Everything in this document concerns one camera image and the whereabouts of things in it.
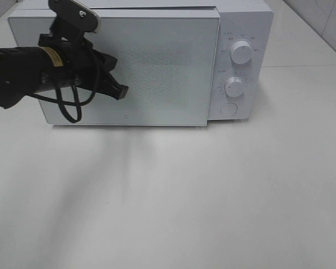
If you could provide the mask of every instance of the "black cable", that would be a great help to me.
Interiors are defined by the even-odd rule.
[[[93,98],[95,97],[96,93],[97,93],[97,90],[98,90],[98,87],[99,87],[99,83],[100,83],[100,76],[101,76],[101,68],[100,68],[100,60],[98,59],[98,57],[95,55],[95,52],[92,48],[88,48],[92,58],[94,59],[95,61],[95,64],[96,64],[96,78],[95,78],[95,83],[94,83],[94,88],[92,89],[92,93],[90,95],[90,97],[84,101],[84,102],[81,102],[81,103],[74,103],[74,102],[68,102],[68,101],[62,101],[62,102],[59,102],[57,99],[53,99],[53,98],[49,98],[49,97],[46,97],[46,96],[42,96],[42,95],[39,95],[39,94],[30,94],[30,93],[25,93],[27,96],[29,97],[32,97],[32,98],[35,98],[35,99],[38,99],[38,100],[41,100],[41,101],[46,101],[46,102],[49,102],[49,103],[54,103],[54,104],[64,104],[64,105],[69,105],[69,106],[84,106],[84,105],[87,105],[89,104]]]
[[[55,87],[55,92],[56,92],[56,97],[58,100],[58,107],[62,113],[62,115],[66,118],[66,120],[68,120],[71,123],[77,123],[82,119],[82,107],[80,105],[78,105],[78,103],[80,102],[80,99],[78,97],[78,92],[77,92],[77,88],[74,85],[74,82],[71,82],[71,89],[72,89],[72,93],[73,93],[73,98],[74,98],[74,102],[75,104],[77,104],[76,107],[76,112],[77,112],[77,119],[74,119],[69,112],[67,111],[65,105],[63,104],[63,99],[62,99],[62,90],[59,86],[59,84],[57,83],[56,80],[51,79],[52,84]]]

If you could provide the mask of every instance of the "robotic arm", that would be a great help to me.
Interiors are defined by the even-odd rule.
[[[119,84],[110,74],[117,59],[93,49],[85,33],[97,32],[99,17],[76,0],[49,0],[57,16],[50,34],[41,34],[38,46],[0,49],[0,106],[7,109],[24,96],[56,103],[65,118],[77,123],[82,118],[81,107],[98,92],[117,100],[125,98],[128,87]],[[74,102],[62,99],[62,87],[71,87]],[[76,87],[92,91],[80,101]],[[55,90],[57,99],[39,95]],[[65,106],[74,106],[74,119]]]

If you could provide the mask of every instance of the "power level knob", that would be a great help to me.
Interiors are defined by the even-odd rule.
[[[244,93],[245,86],[239,77],[231,77],[225,83],[225,93],[229,97],[238,97]]]
[[[244,64],[253,57],[253,49],[249,42],[241,40],[231,46],[230,54],[233,62],[236,64]]]

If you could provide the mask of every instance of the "microwave control panel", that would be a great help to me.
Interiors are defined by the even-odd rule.
[[[220,13],[209,120],[246,119],[273,20],[272,12]]]

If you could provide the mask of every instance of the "white microwave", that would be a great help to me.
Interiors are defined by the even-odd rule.
[[[129,91],[119,101],[97,95],[78,124],[205,126],[249,117],[273,21],[262,0],[80,2],[101,17],[100,31],[86,38],[118,59],[112,74]],[[9,17],[17,45],[36,46],[54,18],[47,0],[25,0]],[[63,91],[68,101],[71,94]],[[89,94],[79,89],[81,100]],[[70,124],[55,104],[40,104],[48,123]]]

